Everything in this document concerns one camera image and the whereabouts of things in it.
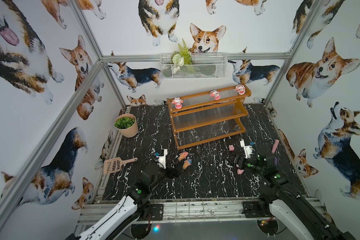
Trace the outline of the pink hooded bunny doll figure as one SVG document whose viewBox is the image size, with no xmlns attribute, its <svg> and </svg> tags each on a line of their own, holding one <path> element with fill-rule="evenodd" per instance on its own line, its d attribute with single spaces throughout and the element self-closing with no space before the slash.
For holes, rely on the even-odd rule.
<svg viewBox="0 0 360 240">
<path fill-rule="evenodd" d="M 183 106 L 183 100 L 180 97 L 176 97 L 172 100 L 172 104 L 175 105 L 175 108 L 179 110 Z"/>
</svg>

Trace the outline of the pink white bunny doll figure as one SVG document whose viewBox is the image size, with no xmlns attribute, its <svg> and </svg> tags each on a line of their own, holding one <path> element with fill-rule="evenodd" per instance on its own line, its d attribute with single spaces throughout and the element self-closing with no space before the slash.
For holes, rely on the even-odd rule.
<svg viewBox="0 0 360 240">
<path fill-rule="evenodd" d="M 246 87 L 244 85 L 236 85 L 235 90 L 239 95 L 244 95 L 246 93 Z"/>
</svg>

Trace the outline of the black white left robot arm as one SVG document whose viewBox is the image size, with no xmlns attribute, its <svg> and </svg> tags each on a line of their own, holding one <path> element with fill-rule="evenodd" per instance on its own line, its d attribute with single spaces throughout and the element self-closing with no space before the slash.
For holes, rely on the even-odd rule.
<svg viewBox="0 0 360 240">
<path fill-rule="evenodd" d="M 141 177 L 128 189 L 119 203 L 92 227 L 78 236 L 70 234 L 67 240 L 114 240 L 123 231 L 149 214 L 149 199 L 155 188 L 165 179 L 181 175 L 192 163 L 185 159 L 176 161 L 173 166 L 163 168 L 159 163 L 150 163 L 141 172 Z"/>
</svg>

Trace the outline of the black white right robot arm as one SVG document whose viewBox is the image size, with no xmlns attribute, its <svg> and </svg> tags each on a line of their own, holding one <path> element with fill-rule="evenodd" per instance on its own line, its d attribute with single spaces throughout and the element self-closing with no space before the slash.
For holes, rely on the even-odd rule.
<svg viewBox="0 0 360 240">
<path fill-rule="evenodd" d="M 268 166 L 265 158 L 246 159 L 231 156 L 238 170 L 248 169 L 261 177 L 269 191 L 256 202 L 243 203 L 246 217 L 276 217 L 299 240 L 354 240 L 349 232 L 341 232 L 320 214 L 303 196 L 287 188 L 287 179 L 274 166 Z"/>
</svg>

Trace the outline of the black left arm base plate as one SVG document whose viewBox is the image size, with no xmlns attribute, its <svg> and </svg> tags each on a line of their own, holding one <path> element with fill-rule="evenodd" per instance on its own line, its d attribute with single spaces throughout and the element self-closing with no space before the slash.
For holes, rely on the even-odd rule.
<svg viewBox="0 0 360 240">
<path fill-rule="evenodd" d="M 141 221 L 162 221 L 164 214 L 163 204 L 148 204 L 140 217 Z"/>
</svg>

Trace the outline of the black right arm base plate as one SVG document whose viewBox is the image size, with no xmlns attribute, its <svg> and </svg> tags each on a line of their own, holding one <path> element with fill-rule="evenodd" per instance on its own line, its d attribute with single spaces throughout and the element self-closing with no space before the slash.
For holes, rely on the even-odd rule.
<svg viewBox="0 0 360 240">
<path fill-rule="evenodd" d="M 243 201 L 243 212 L 246 218 L 271 218 L 269 203 L 259 199 L 256 201 Z"/>
</svg>

